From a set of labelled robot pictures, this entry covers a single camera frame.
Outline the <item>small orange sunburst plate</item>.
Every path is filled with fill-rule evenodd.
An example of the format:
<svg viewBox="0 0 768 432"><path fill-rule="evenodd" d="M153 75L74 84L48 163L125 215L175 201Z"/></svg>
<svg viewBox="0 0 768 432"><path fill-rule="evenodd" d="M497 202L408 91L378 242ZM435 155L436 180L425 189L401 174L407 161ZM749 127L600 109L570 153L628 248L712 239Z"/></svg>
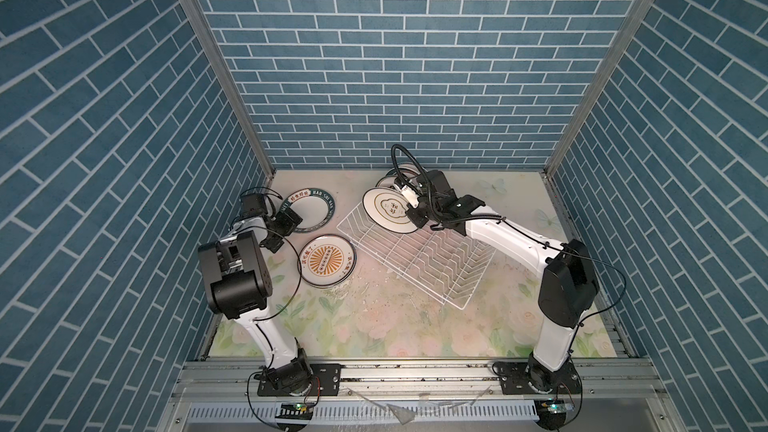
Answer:
<svg viewBox="0 0 768 432"><path fill-rule="evenodd" d="M348 239L326 234L310 240L299 260L303 279L312 287L325 289L349 278L357 264L357 251Z"/></svg>

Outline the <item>white wire dish rack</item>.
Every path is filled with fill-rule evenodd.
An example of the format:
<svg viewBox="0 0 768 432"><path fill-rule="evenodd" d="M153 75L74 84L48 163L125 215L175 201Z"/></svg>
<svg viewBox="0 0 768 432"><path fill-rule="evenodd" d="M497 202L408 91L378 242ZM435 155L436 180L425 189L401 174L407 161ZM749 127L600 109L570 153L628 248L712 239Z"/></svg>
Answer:
<svg viewBox="0 0 768 432"><path fill-rule="evenodd" d="M370 219L362 205L353 208L337 230L400 278L440 304L459 310L472 298L495 254L491 246L453 230L387 231Z"/></svg>

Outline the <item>large cloud-motif plate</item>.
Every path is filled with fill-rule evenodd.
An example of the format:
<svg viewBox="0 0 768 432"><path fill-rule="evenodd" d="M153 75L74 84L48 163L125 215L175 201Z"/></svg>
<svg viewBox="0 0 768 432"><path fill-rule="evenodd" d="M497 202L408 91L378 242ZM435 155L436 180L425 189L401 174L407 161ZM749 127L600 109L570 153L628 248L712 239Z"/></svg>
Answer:
<svg viewBox="0 0 768 432"><path fill-rule="evenodd" d="M407 216L408 201L389 188L376 187L365 192L363 209L378 226L396 234L410 234L418 230Z"/></svg>

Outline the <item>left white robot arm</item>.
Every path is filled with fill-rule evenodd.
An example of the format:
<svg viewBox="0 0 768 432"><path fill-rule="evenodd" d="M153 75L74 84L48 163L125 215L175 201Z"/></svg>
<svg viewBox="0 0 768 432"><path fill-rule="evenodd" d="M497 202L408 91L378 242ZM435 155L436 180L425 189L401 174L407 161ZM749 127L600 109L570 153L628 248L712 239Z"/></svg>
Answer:
<svg viewBox="0 0 768 432"><path fill-rule="evenodd" d="M209 309L248 334L268 371L297 364L301 350L270 306L273 283L263 252L279 251L300 223L293 213L270 214L264 206L245 205L227 235L197 249Z"/></svg>

